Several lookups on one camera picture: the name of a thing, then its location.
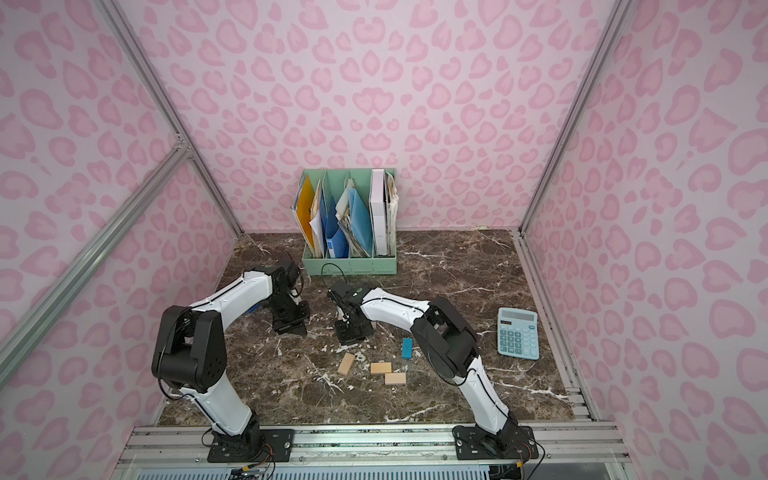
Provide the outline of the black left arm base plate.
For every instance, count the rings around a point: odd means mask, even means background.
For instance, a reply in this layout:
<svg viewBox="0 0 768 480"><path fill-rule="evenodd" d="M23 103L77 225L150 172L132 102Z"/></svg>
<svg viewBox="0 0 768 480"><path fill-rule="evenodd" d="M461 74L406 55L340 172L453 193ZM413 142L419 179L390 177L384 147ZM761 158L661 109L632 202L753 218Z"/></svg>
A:
<svg viewBox="0 0 768 480"><path fill-rule="evenodd" d="M207 455L208 463L277 463L290 460L295 431L293 429L255 428L231 436L213 433Z"/></svg>

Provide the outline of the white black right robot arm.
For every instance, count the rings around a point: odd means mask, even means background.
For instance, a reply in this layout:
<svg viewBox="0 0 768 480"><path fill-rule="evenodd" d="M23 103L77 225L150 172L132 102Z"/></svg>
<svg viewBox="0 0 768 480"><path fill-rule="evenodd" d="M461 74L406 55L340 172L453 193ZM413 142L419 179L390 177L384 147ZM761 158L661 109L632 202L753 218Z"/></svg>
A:
<svg viewBox="0 0 768 480"><path fill-rule="evenodd" d="M336 306L334 329L343 345L354 345L384 323L408 331L427 362L446 383L456 386L474 416L474 431L489 455L500 458L516 445L536 446L534 436L519 425L485 371L478 335L445 297L407 299L381 288L335 282L328 296Z"/></svg>

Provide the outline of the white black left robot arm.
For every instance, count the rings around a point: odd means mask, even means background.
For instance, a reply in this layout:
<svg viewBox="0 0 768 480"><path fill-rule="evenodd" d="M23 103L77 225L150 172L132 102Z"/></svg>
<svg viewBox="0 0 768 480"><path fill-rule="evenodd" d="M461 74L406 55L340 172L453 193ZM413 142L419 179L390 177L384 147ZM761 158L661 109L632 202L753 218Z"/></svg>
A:
<svg viewBox="0 0 768 480"><path fill-rule="evenodd" d="M241 316L264 308L272 314L274 332L305 336L310 308L296 287L300 277L291 259L256 266L211 296L189 306L170 306L161 316L152 374L209 420L212 463L254 459L265 443L257 414L227 378L225 331Z"/></svg>

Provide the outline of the small teal rectangular block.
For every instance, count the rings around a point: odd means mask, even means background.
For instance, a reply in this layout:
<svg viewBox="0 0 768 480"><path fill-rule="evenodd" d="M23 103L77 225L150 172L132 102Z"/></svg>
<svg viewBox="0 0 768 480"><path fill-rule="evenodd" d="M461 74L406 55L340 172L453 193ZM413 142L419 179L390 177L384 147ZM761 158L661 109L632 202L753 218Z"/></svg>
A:
<svg viewBox="0 0 768 480"><path fill-rule="evenodd" d="M401 357L405 360L413 358L413 339L404 338L402 342Z"/></svg>

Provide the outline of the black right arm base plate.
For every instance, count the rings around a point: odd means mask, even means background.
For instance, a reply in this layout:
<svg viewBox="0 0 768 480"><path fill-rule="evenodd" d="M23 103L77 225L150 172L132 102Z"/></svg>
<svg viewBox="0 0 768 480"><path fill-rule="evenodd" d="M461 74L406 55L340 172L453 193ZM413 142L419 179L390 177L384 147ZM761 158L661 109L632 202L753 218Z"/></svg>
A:
<svg viewBox="0 0 768 480"><path fill-rule="evenodd" d="M459 460L527 462L540 457L533 430L527 426L504 427L498 434L478 426L455 426L452 435Z"/></svg>

